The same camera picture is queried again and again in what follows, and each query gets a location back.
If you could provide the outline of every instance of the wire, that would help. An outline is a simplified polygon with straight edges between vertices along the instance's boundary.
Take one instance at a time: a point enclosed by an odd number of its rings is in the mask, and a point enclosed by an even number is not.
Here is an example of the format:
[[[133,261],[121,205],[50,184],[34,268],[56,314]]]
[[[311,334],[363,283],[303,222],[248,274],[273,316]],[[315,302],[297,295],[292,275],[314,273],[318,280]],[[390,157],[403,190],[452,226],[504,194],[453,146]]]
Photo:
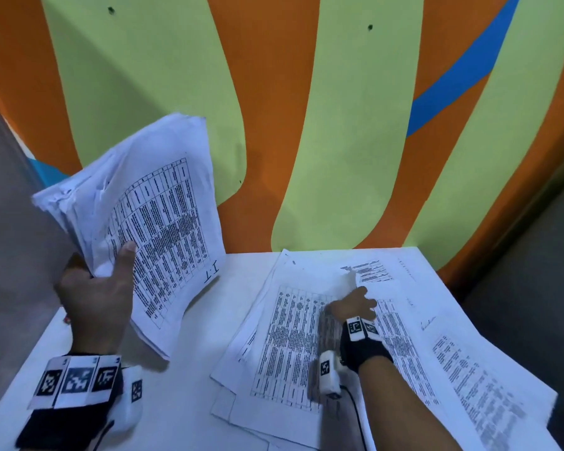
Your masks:
[[[351,391],[349,391],[349,388],[347,386],[340,385],[340,388],[347,391],[347,394],[349,394],[349,397],[351,398],[351,402],[353,402],[353,408],[355,409],[355,416],[357,417],[357,424],[359,425],[359,433],[361,434],[361,442],[363,443],[363,449],[368,451],[368,447],[366,446],[366,439],[363,437],[363,429],[361,429],[361,421],[359,419],[359,413],[357,412],[357,404],[355,403],[353,394],[351,394]]]
[[[98,447],[100,446],[100,442],[102,441],[103,438],[105,438],[105,435],[108,431],[111,430],[111,428],[115,425],[114,421],[109,422],[105,429],[102,431],[102,433],[100,434],[100,438],[98,439],[98,441],[96,442],[96,445],[94,445],[94,451],[96,451],[98,449]]]

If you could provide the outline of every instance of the light green painted shape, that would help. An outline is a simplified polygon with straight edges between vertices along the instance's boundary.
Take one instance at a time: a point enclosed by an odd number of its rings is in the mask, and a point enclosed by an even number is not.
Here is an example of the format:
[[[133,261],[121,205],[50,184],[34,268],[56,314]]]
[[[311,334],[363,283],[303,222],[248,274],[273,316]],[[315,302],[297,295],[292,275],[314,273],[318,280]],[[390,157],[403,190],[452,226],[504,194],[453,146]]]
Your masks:
[[[217,203],[240,188],[242,115],[207,0],[42,1],[83,165],[177,111],[207,118]]]
[[[497,62],[405,246],[432,267],[469,240],[524,158],[564,65],[564,0],[520,0]]]
[[[272,250],[353,248],[382,216],[410,118],[422,9],[423,0],[321,0],[307,114]]]

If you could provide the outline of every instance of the colorful mural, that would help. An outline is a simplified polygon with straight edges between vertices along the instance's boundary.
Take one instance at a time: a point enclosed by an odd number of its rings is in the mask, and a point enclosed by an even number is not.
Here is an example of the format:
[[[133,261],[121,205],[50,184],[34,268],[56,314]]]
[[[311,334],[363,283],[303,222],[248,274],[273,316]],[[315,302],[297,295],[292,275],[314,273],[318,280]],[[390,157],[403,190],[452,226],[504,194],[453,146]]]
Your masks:
[[[0,0],[0,111],[46,183],[203,115],[228,252],[456,284],[564,160],[564,0]]]

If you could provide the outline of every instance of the hand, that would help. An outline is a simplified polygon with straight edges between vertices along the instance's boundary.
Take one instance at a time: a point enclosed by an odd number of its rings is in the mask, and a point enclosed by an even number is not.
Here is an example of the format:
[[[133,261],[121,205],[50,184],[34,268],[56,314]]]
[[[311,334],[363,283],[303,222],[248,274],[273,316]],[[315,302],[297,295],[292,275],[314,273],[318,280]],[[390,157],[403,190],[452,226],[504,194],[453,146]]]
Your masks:
[[[328,308],[337,321],[344,323],[347,319],[359,316],[369,321],[376,318],[372,309],[378,304],[376,299],[366,299],[368,288],[360,286],[339,301],[328,304]]]
[[[55,290],[71,320],[71,352],[118,352],[132,316],[135,259],[136,243],[128,241],[119,250],[110,277],[92,278],[83,263],[67,266]]]

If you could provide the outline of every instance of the stack of papers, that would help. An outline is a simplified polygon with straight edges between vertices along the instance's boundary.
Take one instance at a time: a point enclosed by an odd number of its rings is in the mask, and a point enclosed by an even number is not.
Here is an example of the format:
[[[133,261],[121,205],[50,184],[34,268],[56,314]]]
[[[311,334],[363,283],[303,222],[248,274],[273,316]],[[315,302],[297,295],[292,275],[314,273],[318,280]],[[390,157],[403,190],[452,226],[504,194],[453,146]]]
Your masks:
[[[96,277],[109,276],[121,246],[136,242],[132,325],[168,360],[184,311],[226,256],[205,120],[163,117],[32,201]]]
[[[546,429],[556,392],[478,334],[418,249],[349,253],[327,264],[280,254],[211,373],[213,415],[271,450],[362,450],[353,404],[321,396],[314,366],[338,349],[326,305],[363,285],[395,366],[464,450],[559,449]],[[343,382],[373,451],[359,379]]]

